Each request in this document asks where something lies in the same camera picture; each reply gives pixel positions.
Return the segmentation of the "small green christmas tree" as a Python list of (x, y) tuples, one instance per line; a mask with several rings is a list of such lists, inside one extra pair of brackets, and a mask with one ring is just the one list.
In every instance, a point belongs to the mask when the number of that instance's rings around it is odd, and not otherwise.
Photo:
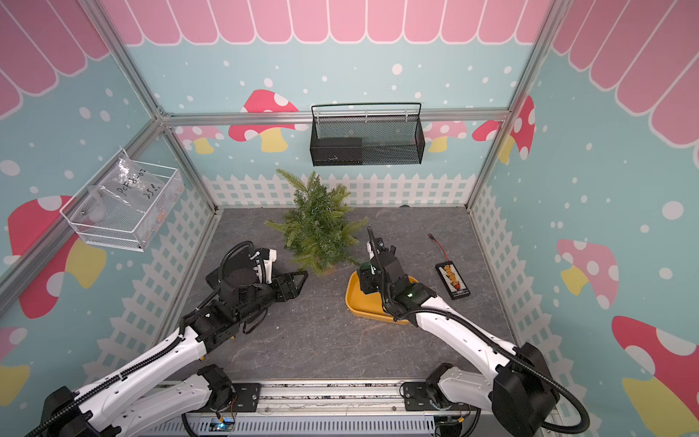
[(360, 243), (355, 235), (368, 221), (347, 218), (353, 211), (347, 203), (349, 190), (342, 185), (329, 189), (315, 172), (306, 181), (284, 169), (277, 172), (294, 189), (294, 208), (283, 214), (283, 220), (268, 220), (266, 225), (282, 234), (293, 260), (318, 276), (338, 264), (358, 266), (351, 248)]

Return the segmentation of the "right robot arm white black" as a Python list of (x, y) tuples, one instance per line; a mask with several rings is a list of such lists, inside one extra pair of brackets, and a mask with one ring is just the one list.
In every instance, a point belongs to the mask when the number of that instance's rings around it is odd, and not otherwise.
[(395, 247), (373, 234), (367, 250), (369, 260), (357, 271), (360, 289), (377, 293), (393, 320), (431, 333), (480, 373), (475, 377), (442, 364), (427, 380), (428, 396), (437, 408), (466, 404), (477, 413), (489, 411), (512, 436), (533, 436), (540, 429), (572, 435), (590, 428), (590, 413), (553, 378), (539, 349), (498, 338), (460, 315), (436, 291), (412, 282)]

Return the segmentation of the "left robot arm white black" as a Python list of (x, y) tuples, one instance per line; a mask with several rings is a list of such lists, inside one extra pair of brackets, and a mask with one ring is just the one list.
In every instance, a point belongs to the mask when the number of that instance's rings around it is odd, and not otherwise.
[(233, 411), (240, 392), (225, 371), (209, 364), (158, 391), (167, 377), (203, 359), (237, 334), (250, 333), (274, 303), (300, 295), (307, 271), (266, 277), (236, 269), (220, 279), (176, 331), (134, 361), (76, 391), (61, 387), (45, 400), (32, 436), (137, 436), (173, 418), (201, 409)]

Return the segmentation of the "black flat box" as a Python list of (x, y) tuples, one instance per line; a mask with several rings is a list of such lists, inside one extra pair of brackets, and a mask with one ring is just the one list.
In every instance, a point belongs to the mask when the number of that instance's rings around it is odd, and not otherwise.
[[(206, 277), (207, 284), (209, 287), (216, 291), (218, 299), (223, 302), (220, 298), (220, 282), (224, 279), (232, 280), (233, 278), (242, 277), (247, 275), (251, 280), (258, 281), (258, 276), (255, 271), (253, 271), (254, 264), (250, 260), (250, 255), (255, 251), (256, 248), (251, 241), (244, 241), (232, 248), (221, 260), (218, 267), (211, 271)], [(273, 280), (277, 280), (280, 285), (283, 285), (283, 278), (286, 273), (280, 273), (276, 271), (273, 267)]]

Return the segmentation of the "yellow plastic tray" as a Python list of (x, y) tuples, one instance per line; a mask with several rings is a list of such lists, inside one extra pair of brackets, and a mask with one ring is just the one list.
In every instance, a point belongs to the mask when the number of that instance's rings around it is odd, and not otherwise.
[(351, 313), (357, 317), (386, 322), (398, 325), (409, 325), (409, 320), (394, 320), (393, 316), (385, 312), (382, 306), (382, 298), (379, 292), (365, 294), (360, 288), (360, 275), (354, 271), (349, 278), (345, 294), (345, 304)]

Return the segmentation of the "black box in mesh basket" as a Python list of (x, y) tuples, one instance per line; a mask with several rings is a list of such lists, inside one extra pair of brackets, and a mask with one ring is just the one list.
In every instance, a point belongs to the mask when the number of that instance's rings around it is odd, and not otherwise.
[(361, 138), (313, 138), (309, 149), (314, 167), (363, 164)]

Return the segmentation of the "clear plastic bag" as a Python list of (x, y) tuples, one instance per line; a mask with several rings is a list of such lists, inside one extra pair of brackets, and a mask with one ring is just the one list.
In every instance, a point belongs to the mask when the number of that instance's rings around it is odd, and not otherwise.
[(115, 231), (138, 231), (162, 222), (172, 208), (167, 182), (122, 153), (107, 175), (88, 188), (82, 213), (89, 224)]

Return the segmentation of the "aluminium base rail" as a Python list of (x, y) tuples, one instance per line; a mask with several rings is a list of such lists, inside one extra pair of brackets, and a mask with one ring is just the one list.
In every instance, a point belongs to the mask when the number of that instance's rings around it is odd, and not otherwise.
[(238, 382), (227, 407), (201, 385), (166, 382), (116, 415), (119, 436), (505, 436), (488, 410), (437, 407), (422, 382)]

